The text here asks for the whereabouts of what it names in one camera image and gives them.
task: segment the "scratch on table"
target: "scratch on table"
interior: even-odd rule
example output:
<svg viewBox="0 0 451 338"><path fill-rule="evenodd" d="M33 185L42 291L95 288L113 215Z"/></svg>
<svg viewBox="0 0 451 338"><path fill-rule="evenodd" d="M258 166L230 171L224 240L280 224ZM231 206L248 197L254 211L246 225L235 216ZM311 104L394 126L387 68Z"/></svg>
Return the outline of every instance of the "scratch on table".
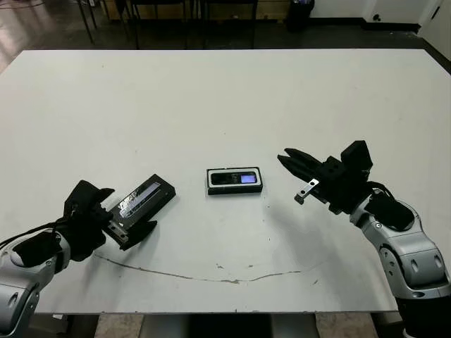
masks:
<svg viewBox="0 0 451 338"><path fill-rule="evenodd" d="M191 277L191 276L178 275L176 273L165 273L163 271L149 270L149 269L144 269L144 268L141 268L141 267L131 266L131 265L119 263L119 262L116 262L116 261L112 261L111 259L109 259L107 257L103 257L103 256L98 255L97 253L95 253L94 256L97 257L97 258L103 259L104 261L107 261L107 262L109 262L111 264L118 265L118 266L121 266L123 268L138 270L138 271L141 271L141 272L144 272L144 273L154 273L156 275L164 275L164 276L182 278L184 280L196 280L196 281L200 281L200 282L219 282L219 283L231 283L231 284L240 284L240 283L244 283L244 282L256 282L257 280L262 280L264 278L269 278L269 277L297 274L297 273L303 273L303 272L306 273L307 271L313 270L314 268L317 268L321 264L323 264L323 263L328 261L328 259L326 259L324 261L321 261L320 263L317 263L317 264L311 266L310 268L307 268L306 270L293 270L293 271L286 271L284 273L269 273L267 275L263 275L263 276L256 277L256 278L252 278L250 280L213 280L213 279L209 279L209 278L197 278L197 277Z"/></svg>

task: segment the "black device with silver label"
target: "black device with silver label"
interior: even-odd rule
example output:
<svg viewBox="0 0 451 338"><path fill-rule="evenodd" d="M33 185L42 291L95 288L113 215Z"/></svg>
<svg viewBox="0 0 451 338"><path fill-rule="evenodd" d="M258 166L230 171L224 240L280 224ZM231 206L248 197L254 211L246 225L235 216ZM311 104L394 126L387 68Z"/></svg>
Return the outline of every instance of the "black device with silver label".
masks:
<svg viewBox="0 0 451 338"><path fill-rule="evenodd" d="M150 221L150 218L174 196L172 185L158 175L152 175L110 210L113 220L104 231L126 250L155 228L156 221Z"/></svg>
<svg viewBox="0 0 451 338"><path fill-rule="evenodd" d="M263 181L258 167L208 169L209 195L261 192Z"/></svg>

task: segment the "white table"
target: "white table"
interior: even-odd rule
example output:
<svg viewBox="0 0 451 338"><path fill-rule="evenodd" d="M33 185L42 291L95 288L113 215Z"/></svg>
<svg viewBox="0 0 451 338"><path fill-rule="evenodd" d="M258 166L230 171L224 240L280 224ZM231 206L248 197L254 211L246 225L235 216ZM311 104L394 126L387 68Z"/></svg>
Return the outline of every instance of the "white table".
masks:
<svg viewBox="0 0 451 338"><path fill-rule="evenodd" d="M451 268L450 93L421 50L25 51L0 76L0 236L60 217L80 179L112 207L157 173L177 196L153 235L72 262L38 312L394 310L371 244L293 201L276 156L365 139ZM206 169L234 165L261 168L261 195L207 196Z"/></svg>

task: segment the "black trash can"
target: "black trash can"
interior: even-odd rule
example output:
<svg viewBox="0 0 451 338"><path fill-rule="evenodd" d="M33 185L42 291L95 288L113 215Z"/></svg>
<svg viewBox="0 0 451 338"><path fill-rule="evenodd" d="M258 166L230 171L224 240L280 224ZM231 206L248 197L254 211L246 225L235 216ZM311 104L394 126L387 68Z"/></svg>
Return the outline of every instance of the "black trash can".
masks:
<svg viewBox="0 0 451 338"><path fill-rule="evenodd" d="M315 7L315 0L291 0L286 20L290 32L299 32L309 23L311 10Z"/></svg>

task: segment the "robotic arm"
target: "robotic arm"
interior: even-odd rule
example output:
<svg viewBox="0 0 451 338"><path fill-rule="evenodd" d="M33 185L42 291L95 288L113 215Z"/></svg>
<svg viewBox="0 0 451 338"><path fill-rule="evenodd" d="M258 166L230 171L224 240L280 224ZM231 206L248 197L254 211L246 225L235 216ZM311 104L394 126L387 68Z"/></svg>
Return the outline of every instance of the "robotic arm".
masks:
<svg viewBox="0 0 451 338"><path fill-rule="evenodd" d="M83 261L103 245L103 231L127 250L155 228L156 221L139 220L127 229L115 223L100 205L113 192L80 181L64 203L62 218L0 243L0 338L22 337L41 290L71 259Z"/></svg>
<svg viewBox="0 0 451 338"><path fill-rule="evenodd" d="M295 196L303 204L312 195L335 214L350 215L352 224L377 250L391 292L404 321L406 337L444 337L449 330L451 279L443 257L423 232L421 219L396 200L382 184L369 182L373 165L365 141L320 162L296 149L279 161L308 182Z"/></svg>

